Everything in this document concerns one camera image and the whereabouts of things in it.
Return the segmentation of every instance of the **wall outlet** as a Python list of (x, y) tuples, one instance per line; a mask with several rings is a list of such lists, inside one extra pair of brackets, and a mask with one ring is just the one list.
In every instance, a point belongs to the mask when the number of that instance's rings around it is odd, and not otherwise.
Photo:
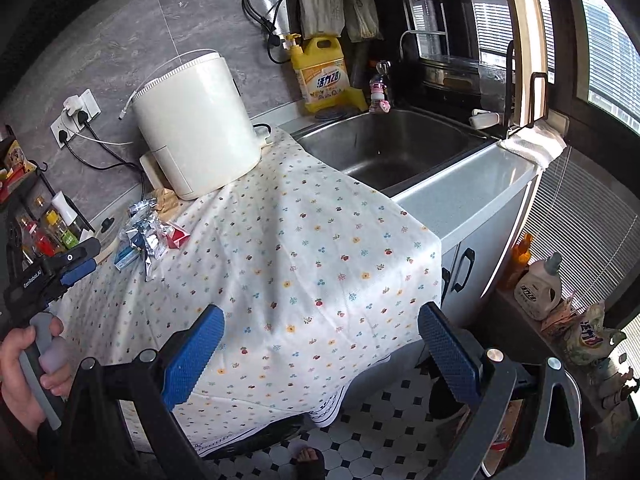
[[(93, 121), (94, 118), (100, 113), (100, 107), (95, 101), (94, 95), (91, 93), (91, 90), (87, 89), (82, 92), (80, 99), (82, 101), (82, 110), (84, 110), (87, 115), (89, 115), (88, 122)], [(62, 110), (58, 118), (53, 121), (53, 124), (51, 125), (53, 137), (56, 139), (56, 142), (58, 143), (60, 149), (65, 147), (65, 145), (60, 142), (58, 137), (58, 133), (60, 132), (60, 130), (66, 131), (66, 140), (67, 142), (69, 142), (72, 137), (82, 131), (82, 129), (84, 129), (84, 125), (80, 125), (80, 123), (78, 123), (78, 112), (70, 117), (69, 115), (67, 115), (66, 110)]]

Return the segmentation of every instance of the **black and white tile floor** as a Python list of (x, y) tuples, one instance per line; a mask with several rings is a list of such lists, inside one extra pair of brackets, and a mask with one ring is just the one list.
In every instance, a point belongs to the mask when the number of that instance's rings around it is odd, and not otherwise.
[(251, 455), (215, 460), (214, 468), (220, 480), (297, 480), (294, 457), (314, 447), (324, 456), (328, 480), (424, 478), (444, 454), (436, 438), (439, 421), (428, 413), (431, 385), (426, 371), (414, 368), (329, 427)]

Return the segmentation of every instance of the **black slipper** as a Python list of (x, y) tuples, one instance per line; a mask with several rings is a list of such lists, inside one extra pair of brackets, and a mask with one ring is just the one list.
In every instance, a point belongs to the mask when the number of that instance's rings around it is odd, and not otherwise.
[(324, 456), (315, 447), (311, 449), (316, 452), (318, 460), (297, 462), (298, 480), (324, 480)]

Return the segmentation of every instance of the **gray tile wall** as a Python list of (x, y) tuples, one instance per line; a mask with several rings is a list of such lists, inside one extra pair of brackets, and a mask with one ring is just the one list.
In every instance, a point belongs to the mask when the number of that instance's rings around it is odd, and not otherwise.
[[(52, 185), (91, 218), (133, 186), (127, 168), (95, 171), (60, 150), (50, 124), (66, 97), (90, 88), (102, 109), (92, 123), (102, 140), (127, 160), (148, 148), (133, 113), (118, 114), (133, 89), (157, 65), (196, 48), (220, 51), (250, 116), (300, 98), (290, 66), (269, 61), (258, 28), (241, 0), (100, 0), (43, 51), (0, 103), (0, 124), (10, 124), (26, 155), (49, 165)], [(76, 138), (73, 149), (97, 166), (114, 164), (94, 142)]]

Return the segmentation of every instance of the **hand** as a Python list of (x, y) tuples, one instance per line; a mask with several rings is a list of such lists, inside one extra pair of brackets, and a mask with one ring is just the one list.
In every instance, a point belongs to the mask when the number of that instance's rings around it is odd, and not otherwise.
[[(53, 337), (59, 336), (64, 327), (62, 322), (54, 317), (49, 325)], [(2, 376), (1, 393), (4, 403), (14, 414), (14, 417), (29, 431), (36, 434), (40, 424), (46, 416), (38, 401), (31, 393), (31, 389), (20, 368), (20, 352), (35, 341), (36, 331), (33, 326), (28, 328), (14, 328), (7, 334), (0, 345), (0, 376)], [(50, 390), (55, 396), (68, 396), (71, 391), (71, 368), (63, 365), (57, 371), (44, 374), (40, 378), (43, 388)]]

